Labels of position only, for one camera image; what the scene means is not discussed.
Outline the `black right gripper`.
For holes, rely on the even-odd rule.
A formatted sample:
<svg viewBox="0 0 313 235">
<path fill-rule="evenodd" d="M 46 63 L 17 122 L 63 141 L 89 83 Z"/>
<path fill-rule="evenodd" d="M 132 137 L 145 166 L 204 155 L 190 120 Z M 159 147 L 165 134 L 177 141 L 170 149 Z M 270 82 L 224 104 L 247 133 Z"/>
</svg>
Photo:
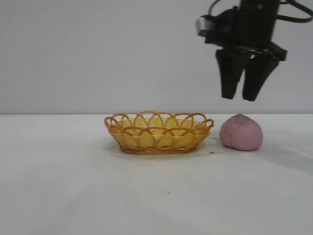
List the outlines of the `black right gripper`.
<svg viewBox="0 0 313 235">
<path fill-rule="evenodd" d="M 272 42 L 279 4 L 278 0 L 242 0 L 239 6 L 219 15 L 204 15 L 208 23 L 204 33 L 207 44 L 265 54 L 255 55 L 247 64 L 245 52 L 230 49 L 216 51 L 222 98 L 234 98 L 245 69 L 242 97 L 255 101 L 279 61 L 285 61 L 287 51 Z"/>
</svg>

